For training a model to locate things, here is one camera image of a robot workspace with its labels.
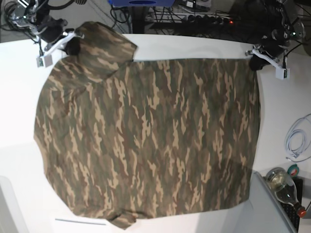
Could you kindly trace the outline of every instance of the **camouflage t-shirt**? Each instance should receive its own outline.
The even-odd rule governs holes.
[[[248,199],[259,134],[247,60],[133,62],[136,46],[98,23],[52,70],[35,140],[45,174],[79,216],[126,228]]]

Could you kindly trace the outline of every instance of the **coiled white cable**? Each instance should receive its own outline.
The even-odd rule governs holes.
[[[311,116],[311,114],[306,115],[305,117],[299,118],[297,121],[294,122],[294,124],[291,126],[291,128],[288,130],[288,133],[286,134],[285,141],[284,141],[284,149],[290,155],[291,157],[294,157],[295,159],[298,158],[302,153],[304,153],[310,146],[311,141],[307,144],[307,134],[305,131],[301,129],[297,129],[297,127],[303,122],[307,121],[311,125],[311,121],[308,119],[308,117]],[[298,135],[301,135],[302,142],[300,146],[296,149],[292,149],[291,143],[292,139]],[[306,161],[307,159],[310,159],[311,156],[309,156],[306,159],[294,161],[291,157],[286,157],[286,159],[294,162],[299,163]]]

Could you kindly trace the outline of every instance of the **red bottle cap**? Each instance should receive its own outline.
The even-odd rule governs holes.
[[[307,211],[305,208],[301,208],[300,210],[297,211],[297,214],[299,217],[304,217],[306,215]]]

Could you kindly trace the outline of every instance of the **white tabletop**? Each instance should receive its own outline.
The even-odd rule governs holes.
[[[245,58],[245,51],[252,48],[248,44],[206,38],[125,36],[138,45],[134,57],[137,61]],[[46,224],[50,224],[47,216],[70,215],[44,177],[41,155],[33,140],[36,104],[52,69],[37,68],[37,55],[38,46],[30,40],[0,44],[0,175],[11,180],[26,224],[34,233],[42,232]],[[55,52],[54,63],[62,56],[62,52]],[[261,126],[253,167],[257,171],[276,166],[287,168],[292,164],[285,159],[285,135],[296,119],[311,113],[311,58],[291,53],[289,67],[292,69],[291,79],[287,81],[276,79],[271,66],[258,72]],[[299,166],[303,174],[310,177],[311,159]],[[139,220],[129,231],[159,232],[170,225],[175,230],[178,227],[180,232],[195,232],[192,226],[200,221],[200,216],[202,214]]]

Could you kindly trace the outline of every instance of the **small green object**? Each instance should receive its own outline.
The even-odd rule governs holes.
[[[296,177],[299,173],[299,167],[297,166],[297,164],[291,165],[288,170],[287,173],[293,178]]]

